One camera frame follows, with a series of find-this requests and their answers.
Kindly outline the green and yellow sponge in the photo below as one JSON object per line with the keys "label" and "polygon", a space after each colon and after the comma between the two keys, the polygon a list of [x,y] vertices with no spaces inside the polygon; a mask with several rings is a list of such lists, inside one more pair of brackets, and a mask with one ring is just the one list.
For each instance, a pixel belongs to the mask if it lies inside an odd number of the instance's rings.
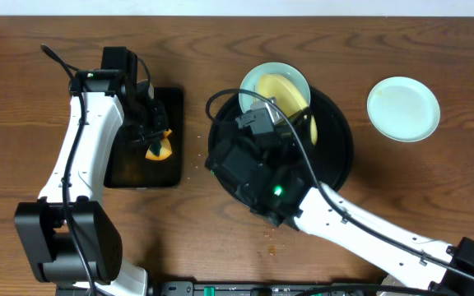
{"label": "green and yellow sponge", "polygon": [[148,160],[162,161],[172,155],[172,148],[169,140],[171,129],[165,129],[162,133],[151,139],[150,145],[146,151]]}

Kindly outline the yellow plate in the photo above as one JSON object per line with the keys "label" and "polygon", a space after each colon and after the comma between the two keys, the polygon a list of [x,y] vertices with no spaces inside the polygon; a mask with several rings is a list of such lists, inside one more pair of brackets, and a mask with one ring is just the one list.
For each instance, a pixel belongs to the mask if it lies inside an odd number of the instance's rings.
{"label": "yellow plate", "polygon": [[260,76],[257,93],[275,104],[288,118],[300,122],[310,143],[318,140],[317,123],[310,112],[310,103],[300,89],[282,74],[268,73]]}

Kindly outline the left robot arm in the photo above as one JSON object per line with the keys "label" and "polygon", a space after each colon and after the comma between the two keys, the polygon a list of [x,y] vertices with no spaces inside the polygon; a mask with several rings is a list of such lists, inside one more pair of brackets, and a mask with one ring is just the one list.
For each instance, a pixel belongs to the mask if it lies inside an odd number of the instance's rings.
{"label": "left robot arm", "polygon": [[70,78],[70,120],[47,183],[35,202],[21,202],[14,224],[37,281],[78,295],[148,295],[148,272],[123,257],[118,230],[103,209],[103,191],[115,145],[140,146],[150,160],[171,153],[164,105],[144,64],[125,47],[106,47],[101,66],[81,70],[48,45],[42,51]]}

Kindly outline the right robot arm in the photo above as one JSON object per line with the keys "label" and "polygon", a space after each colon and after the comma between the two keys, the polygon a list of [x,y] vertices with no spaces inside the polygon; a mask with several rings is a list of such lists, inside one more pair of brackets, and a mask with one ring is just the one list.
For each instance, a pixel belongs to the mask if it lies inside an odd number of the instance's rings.
{"label": "right robot arm", "polygon": [[339,111],[307,108],[273,124],[265,110],[212,117],[206,166],[251,212],[324,238],[386,271],[407,290],[474,295],[474,241],[422,237],[340,196],[353,160]]}

